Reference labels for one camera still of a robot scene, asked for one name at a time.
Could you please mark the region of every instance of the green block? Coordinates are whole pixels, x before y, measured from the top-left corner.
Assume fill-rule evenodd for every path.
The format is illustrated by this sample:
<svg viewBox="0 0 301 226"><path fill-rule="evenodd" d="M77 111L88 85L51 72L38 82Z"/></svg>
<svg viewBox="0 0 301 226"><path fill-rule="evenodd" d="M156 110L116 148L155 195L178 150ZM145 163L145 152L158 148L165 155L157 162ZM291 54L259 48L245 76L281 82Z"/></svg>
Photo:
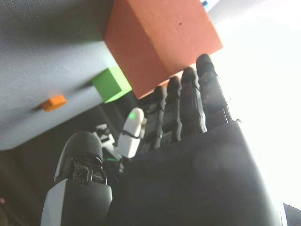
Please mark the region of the green block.
<svg viewBox="0 0 301 226"><path fill-rule="evenodd" d="M117 100L132 90L119 67L105 69L92 80L92 84L105 103Z"/></svg>

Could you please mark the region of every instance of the orange box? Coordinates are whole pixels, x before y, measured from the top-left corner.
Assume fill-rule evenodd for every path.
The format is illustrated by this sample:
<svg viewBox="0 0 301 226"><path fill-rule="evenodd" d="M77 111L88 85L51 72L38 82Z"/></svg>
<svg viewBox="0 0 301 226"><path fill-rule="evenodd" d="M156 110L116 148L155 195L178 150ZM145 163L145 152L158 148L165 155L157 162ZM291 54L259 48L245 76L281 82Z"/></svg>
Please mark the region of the orange box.
<svg viewBox="0 0 301 226"><path fill-rule="evenodd" d="M63 95L59 95L53 98L50 98L49 100L45 101L44 103L42 103L42 108L47 111L53 111L57 108L60 108L61 106L63 106L64 104L67 103L66 98Z"/></svg>
<svg viewBox="0 0 301 226"><path fill-rule="evenodd" d="M115 0L105 42L137 97L222 48L200 0Z"/></svg>

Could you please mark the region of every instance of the green light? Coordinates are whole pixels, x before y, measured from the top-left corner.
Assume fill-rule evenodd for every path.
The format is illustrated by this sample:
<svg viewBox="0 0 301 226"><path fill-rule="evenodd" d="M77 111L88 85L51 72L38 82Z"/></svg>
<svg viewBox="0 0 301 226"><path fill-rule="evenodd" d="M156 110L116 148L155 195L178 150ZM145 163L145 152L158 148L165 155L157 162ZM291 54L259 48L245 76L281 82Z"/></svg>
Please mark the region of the green light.
<svg viewBox="0 0 301 226"><path fill-rule="evenodd" d="M134 119L136 117L135 112L131 112L129 117L130 117L130 119Z"/></svg>

